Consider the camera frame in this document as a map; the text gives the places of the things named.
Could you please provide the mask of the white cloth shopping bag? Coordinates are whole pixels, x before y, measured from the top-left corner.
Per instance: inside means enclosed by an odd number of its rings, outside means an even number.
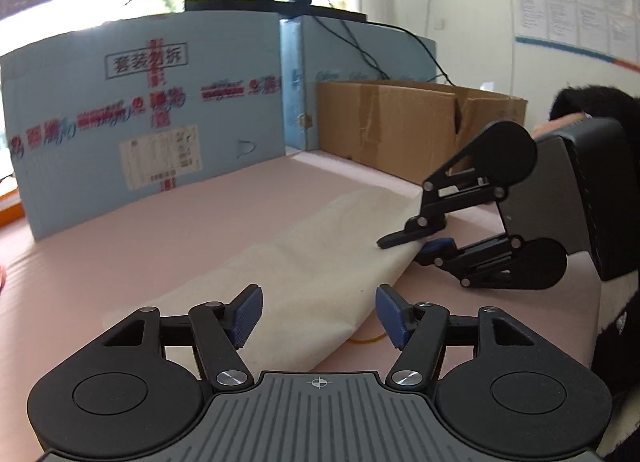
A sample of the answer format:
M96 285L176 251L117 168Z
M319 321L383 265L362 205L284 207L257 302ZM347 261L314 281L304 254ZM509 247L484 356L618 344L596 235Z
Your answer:
M249 284L264 310L241 355L253 373L307 371L331 355L373 310L375 289L408 268L413 245L381 250L419 205L418 190L364 187L343 194L282 234L241 250L228 232L207 230L161 260L166 288L139 300L165 315L228 302Z

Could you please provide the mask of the large blue cardboard box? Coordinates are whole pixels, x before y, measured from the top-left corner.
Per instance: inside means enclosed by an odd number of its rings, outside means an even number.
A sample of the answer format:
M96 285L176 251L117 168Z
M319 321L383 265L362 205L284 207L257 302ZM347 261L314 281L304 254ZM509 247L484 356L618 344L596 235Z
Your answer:
M44 239L152 194L285 152L275 14L115 21L1 59L26 217Z

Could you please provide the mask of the wall notice poster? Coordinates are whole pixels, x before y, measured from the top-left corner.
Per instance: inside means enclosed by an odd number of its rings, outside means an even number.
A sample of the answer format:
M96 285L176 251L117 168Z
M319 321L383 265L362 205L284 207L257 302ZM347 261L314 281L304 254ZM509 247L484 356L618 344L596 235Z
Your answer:
M514 40L639 71L639 0L512 0Z

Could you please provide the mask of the orange rubber band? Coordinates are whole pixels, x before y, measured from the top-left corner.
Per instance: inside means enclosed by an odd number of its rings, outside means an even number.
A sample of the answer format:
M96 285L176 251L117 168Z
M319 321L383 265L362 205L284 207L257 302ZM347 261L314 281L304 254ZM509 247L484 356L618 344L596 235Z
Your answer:
M383 332L382 334L375 335L373 338L349 338L347 343L355 344L355 345L367 345L367 344L375 344L380 341L383 341L384 338L387 338L387 333Z

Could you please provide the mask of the open brown cardboard box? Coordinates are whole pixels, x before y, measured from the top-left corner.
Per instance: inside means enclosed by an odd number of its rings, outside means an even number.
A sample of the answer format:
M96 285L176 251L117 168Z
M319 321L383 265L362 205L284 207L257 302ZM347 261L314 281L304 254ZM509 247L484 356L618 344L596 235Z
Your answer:
M418 184L485 126L525 123L528 101L481 89L410 81L317 85L321 150Z

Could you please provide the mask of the orange flat box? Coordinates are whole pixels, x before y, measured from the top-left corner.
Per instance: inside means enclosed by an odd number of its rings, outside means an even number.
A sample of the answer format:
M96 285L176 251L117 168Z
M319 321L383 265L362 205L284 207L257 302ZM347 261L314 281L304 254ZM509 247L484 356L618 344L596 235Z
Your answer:
M0 227L8 226L25 217L25 210L18 189L0 196Z

